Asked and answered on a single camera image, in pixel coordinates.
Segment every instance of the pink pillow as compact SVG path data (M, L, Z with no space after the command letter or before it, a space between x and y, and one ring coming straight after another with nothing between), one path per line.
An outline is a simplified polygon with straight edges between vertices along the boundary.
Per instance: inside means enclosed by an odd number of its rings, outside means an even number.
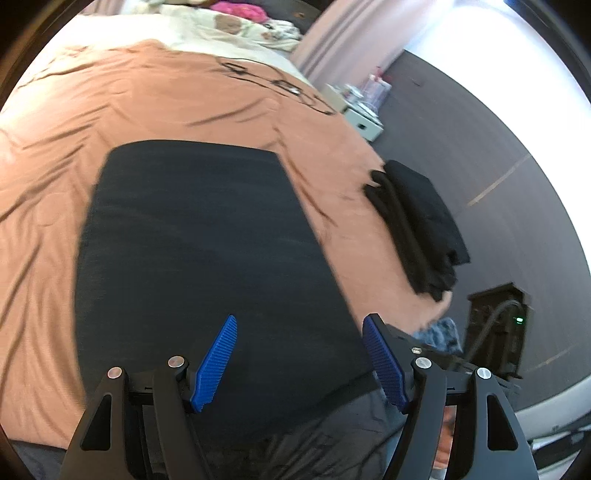
M235 17L246 18L255 23L263 23L269 20L267 13L257 5L232 4L230 2L218 2L211 7L211 10L223 14L234 15Z

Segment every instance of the dark wooden floor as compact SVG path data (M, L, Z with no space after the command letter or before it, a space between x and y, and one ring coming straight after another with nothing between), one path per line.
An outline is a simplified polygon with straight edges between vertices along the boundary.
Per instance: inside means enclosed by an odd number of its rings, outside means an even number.
M505 124L435 67L405 52L387 74L394 87L373 146L429 177L456 218L472 257L457 269L449 310L461 333L466 296L513 281L535 310L518 407L591 374L591 276L548 178Z

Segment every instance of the pink curtain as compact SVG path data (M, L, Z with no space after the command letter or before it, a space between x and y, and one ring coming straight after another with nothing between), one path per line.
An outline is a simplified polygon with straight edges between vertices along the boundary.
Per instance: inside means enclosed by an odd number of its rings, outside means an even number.
M320 16L290 60L317 88L360 84L387 69L417 34L454 0L336 0Z
M95 0L82 12L82 15L117 15L125 0Z

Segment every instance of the silver screw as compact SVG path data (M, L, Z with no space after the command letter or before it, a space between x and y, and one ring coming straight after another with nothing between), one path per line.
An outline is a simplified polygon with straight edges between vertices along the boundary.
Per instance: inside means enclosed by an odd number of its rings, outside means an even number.
M168 359L168 366L170 368L182 367L184 364L184 358L180 355L172 356Z
M419 368L431 368L431 361L428 358L420 356L416 359L417 367Z
M485 380L488 380L490 377L492 377L491 371L484 367L480 367L478 370L476 370L476 375L478 375L480 378L484 378Z
M107 372L107 377L119 378L122 373L123 373L123 370L121 370L121 367L113 367Z

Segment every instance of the blue gripper pad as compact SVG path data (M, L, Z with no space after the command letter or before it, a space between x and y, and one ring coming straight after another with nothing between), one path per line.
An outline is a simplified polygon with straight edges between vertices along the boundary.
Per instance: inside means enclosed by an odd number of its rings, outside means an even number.
M230 315L197 370L195 390L191 396L194 411L202 411L203 406L213 400L237 338L238 324L234 316Z
M386 398L401 412L406 412L410 401L405 393L404 374L370 316L363 320L362 333L363 343L374 365L374 370L378 374Z

